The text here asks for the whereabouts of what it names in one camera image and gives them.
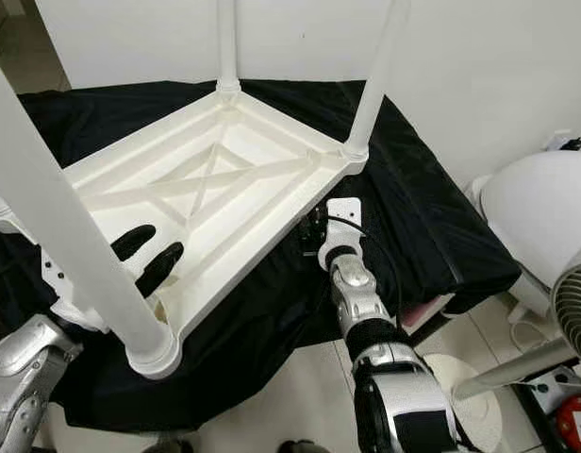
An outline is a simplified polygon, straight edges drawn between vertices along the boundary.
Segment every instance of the fan grille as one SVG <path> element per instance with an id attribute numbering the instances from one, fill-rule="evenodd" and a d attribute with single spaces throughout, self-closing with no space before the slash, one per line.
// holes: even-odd
<path id="1" fill-rule="evenodd" d="M 554 310 L 563 335 L 581 358 L 581 266 L 557 283 Z"/>

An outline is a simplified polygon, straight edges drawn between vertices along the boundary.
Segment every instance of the tiled floor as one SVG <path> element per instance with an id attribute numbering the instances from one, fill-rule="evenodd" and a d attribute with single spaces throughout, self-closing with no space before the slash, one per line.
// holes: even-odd
<path id="1" fill-rule="evenodd" d="M 16 92 L 69 89 L 66 75 L 47 38 L 38 13 L 10 18 L 0 29 L 0 64 Z M 478 371 L 520 354 L 511 342 L 506 322 L 511 304 L 491 297 L 470 314 L 452 321 L 420 345 L 418 351 L 458 357 Z M 546 337 L 556 333 L 550 322 L 540 323 Z M 540 335 L 517 332 L 528 347 Z M 258 394 L 209 421 L 191 438 L 197 453 L 271 453 L 286 439 L 309 438 L 333 453 L 356 453 L 356 420 L 351 362 L 341 341 L 296 350 Z M 541 452 L 540 441 L 509 389 L 496 391 L 503 414 L 503 440 L 498 453 Z M 122 435 L 66 426 L 63 411 L 51 406 L 38 444 L 59 452 L 140 452 L 156 435 Z"/>

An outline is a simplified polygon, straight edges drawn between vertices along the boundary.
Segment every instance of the black cloth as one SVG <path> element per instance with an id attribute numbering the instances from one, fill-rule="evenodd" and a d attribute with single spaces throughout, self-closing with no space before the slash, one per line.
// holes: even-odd
<path id="1" fill-rule="evenodd" d="M 344 141 L 363 82 L 244 81 L 254 97 Z M 214 83 L 159 82 L 21 96 L 62 167 L 212 92 Z M 385 99 L 370 159 L 327 197 L 357 196 L 363 224 L 398 261 L 407 304 L 455 293 L 468 310 L 510 287 L 519 268 L 401 112 Z M 363 240 L 366 265 L 395 312 L 383 254 Z M 69 424 L 111 430 L 197 428 L 260 390 L 298 345 L 339 338 L 326 274 L 292 230 L 191 333 L 170 377 L 151 381 L 128 366 L 112 335 L 92 334 L 54 392 Z M 0 234 L 0 331 L 55 300 L 41 280 L 38 247 Z"/>

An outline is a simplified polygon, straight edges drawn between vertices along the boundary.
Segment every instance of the red object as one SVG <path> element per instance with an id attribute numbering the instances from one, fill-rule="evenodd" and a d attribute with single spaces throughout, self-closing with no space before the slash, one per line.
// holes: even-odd
<path id="1" fill-rule="evenodd" d="M 574 412 L 581 412 L 581 394 L 576 394 L 563 401 L 556 411 L 556 428 L 565 443 L 574 451 L 581 453 L 581 439 L 578 433 Z"/>

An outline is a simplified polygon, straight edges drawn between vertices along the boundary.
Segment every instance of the white wall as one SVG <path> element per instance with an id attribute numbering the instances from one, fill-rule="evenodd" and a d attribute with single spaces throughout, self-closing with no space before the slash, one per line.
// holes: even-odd
<path id="1" fill-rule="evenodd" d="M 37 0 L 74 88 L 215 78 L 213 0 Z M 388 0 L 239 0 L 242 77 L 362 78 Z M 414 0 L 390 97 L 459 185 L 581 129 L 581 0 Z"/>

